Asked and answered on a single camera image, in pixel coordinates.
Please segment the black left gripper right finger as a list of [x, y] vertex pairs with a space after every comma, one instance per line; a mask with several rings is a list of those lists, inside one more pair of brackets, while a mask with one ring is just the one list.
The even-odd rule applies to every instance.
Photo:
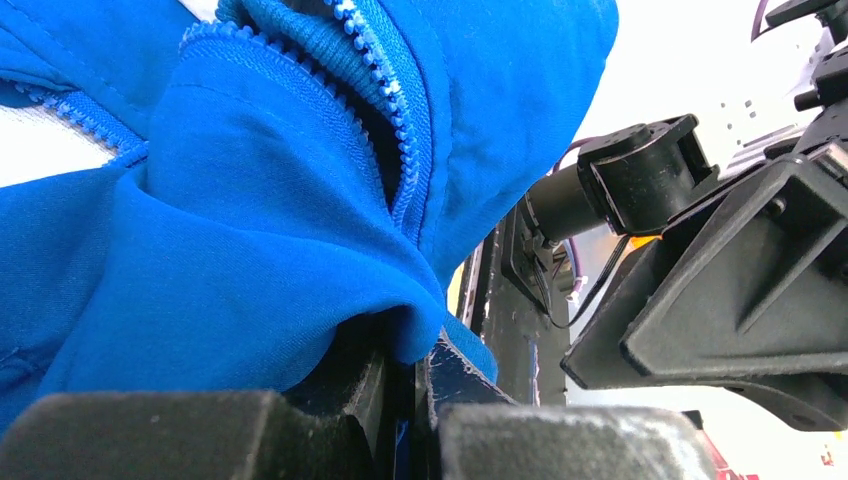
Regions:
[[639, 407], [519, 404], [446, 338], [415, 367], [420, 479], [713, 479], [695, 425]]

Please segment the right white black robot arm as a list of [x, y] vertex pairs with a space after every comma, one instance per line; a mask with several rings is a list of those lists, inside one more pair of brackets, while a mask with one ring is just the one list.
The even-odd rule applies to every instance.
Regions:
[[559, 242], [606, 224], [619, 241], [561, 360], [586, 390], [716, 386], [800, 431], [847, 427], [847, 5], [788, 1], [833, 40], [798, 94], [816, 116], [722, 178], [686, 114], [580, 141], [509, 217], [504, 265], [545, 314]]

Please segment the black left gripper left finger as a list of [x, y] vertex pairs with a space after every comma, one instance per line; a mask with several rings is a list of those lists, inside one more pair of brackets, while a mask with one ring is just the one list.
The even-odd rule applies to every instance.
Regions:
[[378, 479], [388, 366], [368, 320], [285, 393], [56, 394], [1, 442], [5, 479]]

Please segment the blue white red jacket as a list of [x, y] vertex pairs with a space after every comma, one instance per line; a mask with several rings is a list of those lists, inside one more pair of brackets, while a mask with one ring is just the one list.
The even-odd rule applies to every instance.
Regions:
[[340, 324], [403, 364], [563, 154], [612, 1], [5, 1], [1, 102], [114, 146], [1, 191], [1, 425], [59, 392], [285, 391]]

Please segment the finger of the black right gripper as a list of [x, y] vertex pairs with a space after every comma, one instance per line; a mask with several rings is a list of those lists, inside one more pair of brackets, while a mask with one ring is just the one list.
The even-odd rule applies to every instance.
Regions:
[[847, 159], [788, 155], [631, 254], [562, 360], [587, 390], [717, 386], [847, 426]]

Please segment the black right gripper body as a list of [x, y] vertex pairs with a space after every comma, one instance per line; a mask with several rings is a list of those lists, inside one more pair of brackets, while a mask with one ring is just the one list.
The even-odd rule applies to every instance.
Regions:
[[733, 142], [720, 178], [775, 158], [847, 99], [847, 3], [760, 1], [721, 118]]

